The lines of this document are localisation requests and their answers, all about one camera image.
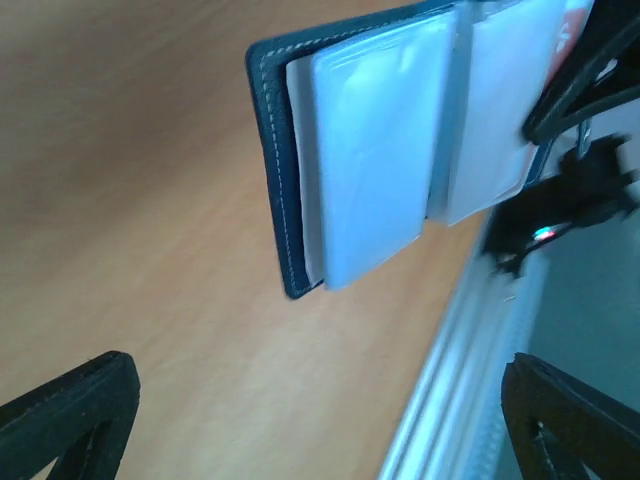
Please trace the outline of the red black stripe card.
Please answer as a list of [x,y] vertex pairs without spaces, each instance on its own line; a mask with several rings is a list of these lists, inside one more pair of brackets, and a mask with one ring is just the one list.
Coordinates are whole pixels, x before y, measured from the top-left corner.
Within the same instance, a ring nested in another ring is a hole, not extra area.
[[565,2],[565,10],[552,48],[551,61],[544,86],[550,83],[574,48],[585,28],[593,4],[593,0],[567,0]]

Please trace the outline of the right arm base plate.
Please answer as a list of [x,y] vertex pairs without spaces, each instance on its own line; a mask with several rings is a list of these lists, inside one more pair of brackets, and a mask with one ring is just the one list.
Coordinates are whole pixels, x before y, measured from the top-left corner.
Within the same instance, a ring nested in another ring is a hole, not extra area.
[[573,229],[601,224],[617,214],[627,218],[639,209],[629,191],[638,179],[626,170],[620,147],[627,135],[613,134],[593,141],[584,156],[576,147],[559,161],[559,173],[501,203],[496,209],[482,252],[497,270],[521,275],[532,234],[546,226],[569,223]]

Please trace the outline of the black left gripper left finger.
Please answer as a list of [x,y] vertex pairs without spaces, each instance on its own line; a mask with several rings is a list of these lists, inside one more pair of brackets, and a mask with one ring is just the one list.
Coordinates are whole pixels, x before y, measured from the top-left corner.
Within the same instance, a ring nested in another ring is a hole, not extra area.
[[140,379],[108,351],[1,406],[1,477],[113,479],[132,431]]

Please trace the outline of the blue leather card holder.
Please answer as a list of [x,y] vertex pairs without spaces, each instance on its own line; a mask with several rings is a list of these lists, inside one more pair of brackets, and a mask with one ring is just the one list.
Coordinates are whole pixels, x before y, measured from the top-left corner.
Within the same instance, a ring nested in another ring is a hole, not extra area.
[[566,1],[423,1],[251,45],[245,65],[286,295],[351,285],[522,191],[522,126]]

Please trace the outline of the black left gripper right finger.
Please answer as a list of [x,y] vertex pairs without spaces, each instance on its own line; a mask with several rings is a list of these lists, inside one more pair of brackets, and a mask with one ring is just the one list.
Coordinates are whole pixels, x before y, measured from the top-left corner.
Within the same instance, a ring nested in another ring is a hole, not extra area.
[[522,477],[639,477],[639,413],[538,357],[507,364],[501,406]]

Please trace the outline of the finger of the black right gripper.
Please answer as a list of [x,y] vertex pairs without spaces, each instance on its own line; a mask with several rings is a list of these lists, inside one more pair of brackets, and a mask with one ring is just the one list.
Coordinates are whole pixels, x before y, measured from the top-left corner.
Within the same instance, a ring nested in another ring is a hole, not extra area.
[[540,145],[584,120],[639,97],[639,3],[593,4],[583,32],[522,126]]

